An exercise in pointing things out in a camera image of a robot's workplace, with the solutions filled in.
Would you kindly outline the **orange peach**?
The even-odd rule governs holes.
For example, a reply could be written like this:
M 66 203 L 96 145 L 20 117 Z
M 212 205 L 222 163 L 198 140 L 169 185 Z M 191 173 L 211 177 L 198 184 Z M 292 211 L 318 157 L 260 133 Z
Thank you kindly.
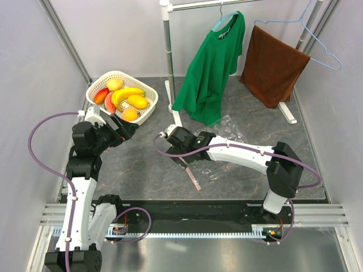
M 121 118 L 124 121 L 132 122 L 139 118 L 139 114 L 135 108 L 127 108 L 122 112 Z

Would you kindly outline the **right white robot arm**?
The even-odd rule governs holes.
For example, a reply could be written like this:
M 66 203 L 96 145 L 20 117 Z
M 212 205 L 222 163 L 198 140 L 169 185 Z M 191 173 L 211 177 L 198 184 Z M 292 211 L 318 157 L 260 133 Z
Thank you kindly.
M 171 144 L 167 153 L 175 155 L 175 161 L 186 164 L 198 160 L 228 162 L 266 175 L 269 191 L 259 210 L 261 219 L 266 223 L 278 219 L 285 202 L 296 195 L 303 167 L 286 143 L 278 142 L 274 147 L 254 146 L 207 131 L 194 135 L 188 129 L 174 124 L 164 132 L 165 139 Z

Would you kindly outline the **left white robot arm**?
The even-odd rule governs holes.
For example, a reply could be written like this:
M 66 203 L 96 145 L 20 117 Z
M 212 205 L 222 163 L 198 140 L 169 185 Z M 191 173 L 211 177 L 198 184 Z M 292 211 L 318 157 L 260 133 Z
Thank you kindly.
M 100 271 L 107 231 L 125 214 L 117 195 L 105 195 L 92 204 L 102 166 L 100 156 L 131 139 L 138 127 L 114 114 L 101 122 L 82 121 L 73 126 L 64 223 L 55 251 L 45 255 L 50 271 Z

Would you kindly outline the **clear zip top bag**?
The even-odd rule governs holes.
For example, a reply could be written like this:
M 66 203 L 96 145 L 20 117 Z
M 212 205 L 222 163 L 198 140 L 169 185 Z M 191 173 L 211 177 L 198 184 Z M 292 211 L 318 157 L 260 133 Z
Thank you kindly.
M 211 182 L 222 177 L 229 166 L 236 166 L 240 159 L 238 152 L 246 153 L 246 150 L 229 146 L 231 142 L 246 143 L 247 138 L 238 129 L 234 118 L 229 114 L 224 115 L 211 125 L 205 125 L 190 118 L 183 118 L 183 125 L 193 134 L 204 132 L 203 145 L 213 147 L 204 152 L 204 160 L 193 163 L 177 163 L 190 178 L 198 192 L 204 191 Z

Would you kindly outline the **yellow mango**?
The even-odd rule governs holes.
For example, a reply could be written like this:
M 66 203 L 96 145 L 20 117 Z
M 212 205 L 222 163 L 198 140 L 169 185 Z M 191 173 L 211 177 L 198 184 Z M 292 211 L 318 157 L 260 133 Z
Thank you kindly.
M 136 109 L 145 109 L 149 105 L 148 100 L 141 95 L 130 95 L 127 103 Z

